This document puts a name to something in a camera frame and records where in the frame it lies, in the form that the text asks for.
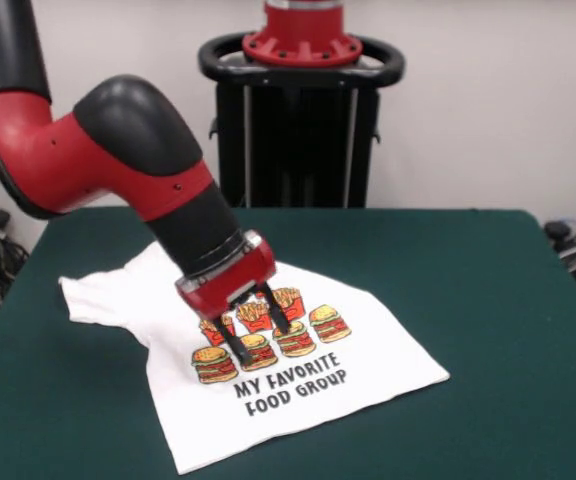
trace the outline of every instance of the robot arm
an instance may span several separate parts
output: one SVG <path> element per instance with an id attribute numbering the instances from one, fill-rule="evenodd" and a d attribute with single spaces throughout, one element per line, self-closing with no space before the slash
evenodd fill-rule
<path id="1" fill-rule="evenodd" d="M 178 289 L 213 320 L 235 355 L 250 356 L 221 314 L 255 291 L 289 328 L 266 281 L 272 252 L 242 232 L 186 123 L 133 76 L 102 82 L 53 121 L 30 0 L 0 0 L 0 180 L 37 218 L 65 214 L 105 192 L 125 199 L 184 273 Z"/>

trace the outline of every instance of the green tablecloth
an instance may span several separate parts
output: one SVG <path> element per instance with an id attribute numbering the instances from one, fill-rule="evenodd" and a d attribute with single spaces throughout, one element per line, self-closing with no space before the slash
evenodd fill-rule
<path id="1" fill-rule="evenodd" d="M 238 215 L 279 260 L 373 292 L 452 379 L 187 478 L 576 478 L 576 285 L 532 218 Z M 123 208 L 49 225 L 0 311 L 0 479 L 176 477 L 146 350 L 121 329 L 71 324 L 57 286 L 150 241 Z"/>

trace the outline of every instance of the hamburger graphic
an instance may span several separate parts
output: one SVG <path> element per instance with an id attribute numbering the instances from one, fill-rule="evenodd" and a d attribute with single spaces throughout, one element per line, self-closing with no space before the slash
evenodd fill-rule
<path id="1" fill-rule="evenodd" d="M 229 315 L 222 315 L 221 320 L 224 322 L 224 325 L 230 331 L 230 333 L 234 335 L 235 326 L 232 323 L 232 317 Z M 224 336 L 219 333 L 219 330 L 217 330 L 217 327 L 215 327 L 215 324 L 211 321 L 202 319 L 201 322 L 199 322 L 199 328 L 201 328 L 201 333 L 206 336 L 213 347 L 221 345 L 225 342 Z"/>
<path id="2" fill-rule="evenodd" d="M 241 341 L 252 355 L 252 363 L 241 367 L 244 372 L 251 372 L 277 363 L 277 356 L 263 335 L 251 333 L 241 337 Z"/>
<path id="3" fill-rule="evenodd" d="M 309 315 L 310 325 L 324 343 L 335 342 L 350 335 L 351 330 L 337 310 L 329 305 L 315 308 Z"/>
<path id="4" fill-rule="evenodd" d="M 310 338 L 310 334 L 303 323 L 293 320 L 288 333 L 283 334 L 278 328 L 272 332 L 272 337 L 279 344 L 281 353 L 286 357 L 301 357 L 312 352 L 317 345 Z"/>
<path id="5" fill-rule="evenodd" d="M 272 291 L 272 295 L 286 314 L 288 321 L 301 318 L 306 314 L 301 292 L 296 288 L 278 288 Z"/>
<path id="6" fill-rule="evenodd" d="M 250 333 L 272 330 L 272 319 L 266 303 L 244 303 L 237 307 L 237 318 Z"/>
<path id="7" fill-rule="evenodd" d="M 220 347 L 205 347 L 192 354 L 201 383 L 227 382 L 239 375 L 230 354 Z"/>

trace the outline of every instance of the black stand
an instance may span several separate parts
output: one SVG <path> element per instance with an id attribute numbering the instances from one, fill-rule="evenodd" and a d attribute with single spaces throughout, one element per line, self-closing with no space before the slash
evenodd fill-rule
<path id="1" fill-rule="evenodd" d="M 379 66 L 276 67 L 245 57 L 244 35 L 199 51 L 201 71 L 217 81 L 211 136 L 218 133 L 219 183 L 230 205 L 364 207 L 379 139 L 377 89 L 401 79 L 401 53 L 360 37 Z"/>

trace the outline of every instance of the white t-shirt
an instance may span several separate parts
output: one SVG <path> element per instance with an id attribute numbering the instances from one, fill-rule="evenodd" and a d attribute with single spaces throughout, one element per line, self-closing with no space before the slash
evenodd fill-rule
<path id="1" fill-rule="evenodd" d="M 370 293 L 283 263 L 269 283 L 296 320 L 290 334 L 270 329 L 263 299 L 225 318 L 254 355 L 245 371 L 179 297 L 180 276 L 153 243 L 122 269 L 60 279 L 72 321 L 126 328 L 149 349 L 180 474 L 449 378 Z M 236 435 L 216 442 L 221 432 Z"/>

